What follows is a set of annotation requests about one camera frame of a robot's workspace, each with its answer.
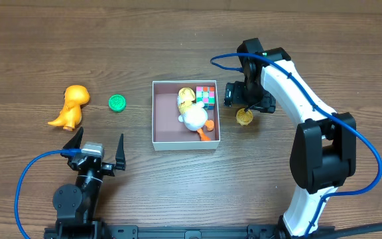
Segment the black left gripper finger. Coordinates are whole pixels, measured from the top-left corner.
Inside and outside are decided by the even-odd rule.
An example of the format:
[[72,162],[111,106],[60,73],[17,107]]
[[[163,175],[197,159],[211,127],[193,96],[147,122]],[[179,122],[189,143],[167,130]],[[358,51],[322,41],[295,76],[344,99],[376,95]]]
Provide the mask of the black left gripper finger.
[[63,149],[79,149],[81,146],[83,133],[84,129],[83,127],[80,127],[74,137],[63,146]]
[[121,134],[119,138],[119,143],[117,146],[117,151],[115,154],[115,168],[117,170],[124,171],[126,168],[125,152],[124,152],[124,135]]

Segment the yellow round disc toy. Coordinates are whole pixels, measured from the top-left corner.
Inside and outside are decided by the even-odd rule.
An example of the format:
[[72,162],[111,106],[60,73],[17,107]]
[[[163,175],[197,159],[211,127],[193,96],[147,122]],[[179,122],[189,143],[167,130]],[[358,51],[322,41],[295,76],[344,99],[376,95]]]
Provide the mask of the yellow round disc toy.
[[251,110],[245,111],[241,108],[237,111],[235,118],[238,124],[249,125],[253,121],[253,113]]

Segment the multicolour puzzle cube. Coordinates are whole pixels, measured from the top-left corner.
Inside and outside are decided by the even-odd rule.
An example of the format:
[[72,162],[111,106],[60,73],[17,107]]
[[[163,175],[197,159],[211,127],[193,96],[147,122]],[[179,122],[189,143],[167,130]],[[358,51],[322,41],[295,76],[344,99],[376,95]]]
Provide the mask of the multicolour puzzle cube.
[[197,86],[196,102],[203,102],[204,108],[207,110],[214,109],[216,104],[216,91],[213,86]]

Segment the orange dinosaur toy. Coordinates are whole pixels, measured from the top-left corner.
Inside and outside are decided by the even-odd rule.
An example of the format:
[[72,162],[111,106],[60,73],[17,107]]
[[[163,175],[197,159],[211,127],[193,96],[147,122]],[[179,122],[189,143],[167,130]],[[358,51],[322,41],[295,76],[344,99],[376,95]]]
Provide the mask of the orange dinosaur toy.
[[82,106],[90,100],[90,94],[84,86],[72,85],[64,93],[64,105],[59,116],[48,125],[73,131],[82,120]]

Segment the white cardboard box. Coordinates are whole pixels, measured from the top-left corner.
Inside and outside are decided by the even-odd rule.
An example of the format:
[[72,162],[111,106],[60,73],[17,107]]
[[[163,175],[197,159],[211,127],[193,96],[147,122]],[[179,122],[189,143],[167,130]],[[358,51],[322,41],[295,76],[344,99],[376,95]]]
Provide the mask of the white cardboard box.
[[218,98],[215,80],[177,80],[153,82],[152,143],[156,151],[216,149],[220,143],[220,117],[218,103],[207,111],[208,119],[214,121],[214,129],[204,133],[209,141],[201,141],[195,131],[190,131],[178,120],[180,112],[177,96],[181,88],[197,90],[198,87],[214,90]]

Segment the green round disc toy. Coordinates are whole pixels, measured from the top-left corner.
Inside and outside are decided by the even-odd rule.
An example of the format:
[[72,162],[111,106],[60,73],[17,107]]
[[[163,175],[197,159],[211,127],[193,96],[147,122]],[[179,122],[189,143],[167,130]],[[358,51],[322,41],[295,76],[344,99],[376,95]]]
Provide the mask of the green round disc toy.
[[114,112],[122,112],[127,106],[127,101],[121,94],[114,94],[109,98],[108,106]]

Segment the white duck toy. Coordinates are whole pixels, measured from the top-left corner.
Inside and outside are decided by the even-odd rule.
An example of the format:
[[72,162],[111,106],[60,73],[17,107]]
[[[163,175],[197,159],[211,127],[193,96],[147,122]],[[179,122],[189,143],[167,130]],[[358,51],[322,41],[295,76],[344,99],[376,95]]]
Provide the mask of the white duck toy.
[[196,102],[196,94],[191,88],[181,88],[178,92],[177,106],[180,115],[179,122],[183,123],[190,131],[196,131],[201,141],[211,139],[204,133],[205,127],[208,131],[213,131],[215,123],[208,119],[208,113],[204,109],[203,102]]

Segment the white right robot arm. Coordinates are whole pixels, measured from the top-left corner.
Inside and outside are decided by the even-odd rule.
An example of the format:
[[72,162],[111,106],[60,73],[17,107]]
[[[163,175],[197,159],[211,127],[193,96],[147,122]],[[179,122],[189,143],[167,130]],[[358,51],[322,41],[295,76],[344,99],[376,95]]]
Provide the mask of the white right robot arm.
[[296,128],[289,161],[296,188],[273,236],[313,233],[318,228],[313,216],[323,211],[324,195],[336,192],[355,173],[355,135],[313,109],[325,104],[283,48],[264,50],[254,38],[243,41],[237,53],[245,79],[226,85],[225,106],[240,104],[246,112],[272,114],[280,104]]

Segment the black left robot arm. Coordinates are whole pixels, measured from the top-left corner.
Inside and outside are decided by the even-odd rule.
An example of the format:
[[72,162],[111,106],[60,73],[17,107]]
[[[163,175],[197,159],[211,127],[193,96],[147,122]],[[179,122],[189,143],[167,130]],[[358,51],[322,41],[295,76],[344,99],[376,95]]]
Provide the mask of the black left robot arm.
[[57,224],[87,224],[94,219],[99,192],[105,176],[113,177],[117,170],[124,171],[124,135],[120,135],[115,163],[106,163],[104,147],[100,143],[81,144],[84,129],[80,128],[63,148],[67,165],[78,173],[74,184],[61,186],[54,193],[53,205],[57,211]]

